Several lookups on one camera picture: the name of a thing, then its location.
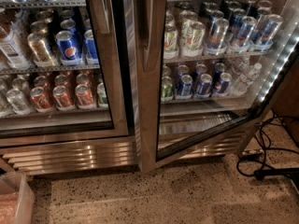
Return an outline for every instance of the beverage cooler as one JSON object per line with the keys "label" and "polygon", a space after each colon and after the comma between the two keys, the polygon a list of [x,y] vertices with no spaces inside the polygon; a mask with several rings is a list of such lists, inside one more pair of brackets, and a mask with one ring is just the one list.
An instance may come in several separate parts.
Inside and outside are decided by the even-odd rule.
{"label": "beverage cooler", "polygon": [[241,154],[299,72],[299,0],[124,0],[139,166]]}
{"label": "beverage cooler", "polygon": [[135,163],[112,0],[0,0],[0,16],[0,168]]}

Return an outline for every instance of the refrigerator door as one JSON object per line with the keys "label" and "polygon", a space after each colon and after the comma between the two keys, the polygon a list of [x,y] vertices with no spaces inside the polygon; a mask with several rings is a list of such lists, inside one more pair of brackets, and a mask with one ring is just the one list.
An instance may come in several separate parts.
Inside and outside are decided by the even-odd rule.
{"label": "refrigerator door", "polygon": [[[6,86],[1,88],[1,99],[5,101],[6,92],[15,88],[17,77],[27,78],[24,81],[27,88],[7,98],[10,102],[7,109],[1,107],[0,147],[128,135],[111,0],[29,0],[23,3],[2,0],[0,7],[5,9],[3,16],[22,13],[17,22],[27,22],[23,30],[28,34],[33,32],[31,24],[36,20],[43,20],[49,29],[44,43],[36,44],[37,55],[27,37],[20,38],[30,50],[27,59],[30,67],[9,63],[3,56],[1,67],[8,65],[0,71],[1,81]],[[50,17],[42,18],[41,11]],[[63,26],[65,20],[75,21],[75,28]],[[5,43],[1,42],[0,46],[6,55]],[[43,46],[54,55],[50,56]],[[37,60],[38,54],[46,60],[51,57],[55,63]],[[46,82],[40,81],[41,76],[46,77]],[[40,96],[33,92],[37,86],[44,89]]]}
{"label": "refrigerator door", "polygon": [[[298,41],[299,1],[125,0],[125,5],[130,1],[133,5],[125,14],[127,37],[132,45],[129,53],[132,54],[135,131],[141,169],[147,172],[164,165],[193,152],[194,147],[201,148],[202,156],[240,151],[240,145],[229,147],[222,140],[240,130],[249,130],[260,120],[269,102],[272,103],[273,91],[288,72],[289,58]],[[232,36],[227,34],[216,49],[213,45],[224,39],[226,30],[221,32],[221,29],[227,21],[215,20],[213,28],[207,29],[213,22],[208,12],[216,7],[227,17],[230,10],[222,7],[232,1],[244,9],[254,1],[257,7],[271,8],[271,12],[264,17],[258,38],[247,43],[244,34],[236,31],[242,31],[242,24],[245,32],[250,30],[247,21],[255,22],[253,17],[256,20],[259,17],[249,13],[243,23],[230,19],[231,30],[228,31]],[[151,65],[147,69],[144,54],[151,27],[147,20],[150,3],[157,10],[153,17],[155,34],[160,35],[161,41],[156,46],[161,52],[152,50]],[[271,35],[276,29],[278,32],[273,38]],[[206,70],[198,68],[198,71],[207,76],[196,74],[196,65],[204,67]]]}

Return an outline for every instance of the metal door handle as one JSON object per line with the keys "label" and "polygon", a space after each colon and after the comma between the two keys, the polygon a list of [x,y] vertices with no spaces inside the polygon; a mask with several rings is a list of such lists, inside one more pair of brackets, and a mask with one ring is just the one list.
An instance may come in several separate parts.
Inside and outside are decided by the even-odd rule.
{"label": "metal door handle", "polygon": [[149,37],[144,47],[143,70],[150,72],[160,60],[161,44],[164,31],[164,15],[166,0],[150,0],[149,2]]}
{"label": "metal door handle", "polygon": [[109,34],[109,17],[107,10],[107,0],[92,0],[95,18],[100,28],[101,34]]}

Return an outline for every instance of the speckled floor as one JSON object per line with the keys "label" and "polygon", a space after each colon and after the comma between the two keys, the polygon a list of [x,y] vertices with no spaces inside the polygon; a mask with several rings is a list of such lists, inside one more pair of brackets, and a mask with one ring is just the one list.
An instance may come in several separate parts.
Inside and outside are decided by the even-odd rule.
{"label": "speckled floor", "polygon": [[[265,129],[274,147],[298,150],[283,128]],[[247,178],[236,162],[227,155],[176,161],[145,175],[131,166],[36,176],[29,182],[36,194],[33,223],[299,223],[299,194],[290,180]],[[299,167],[291,153],[272,151],[269,162]],[[257,167],[244,165],[249,173]]]}

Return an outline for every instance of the bottle cap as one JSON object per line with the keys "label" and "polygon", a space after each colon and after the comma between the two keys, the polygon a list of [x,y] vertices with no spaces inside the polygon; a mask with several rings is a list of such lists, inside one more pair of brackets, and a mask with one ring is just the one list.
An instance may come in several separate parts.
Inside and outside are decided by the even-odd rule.
{"label": "bottle cap", "polygon": [[255,70],[261,70],[262,69],[262,64],[261,63],[254,64],[254,69]]}

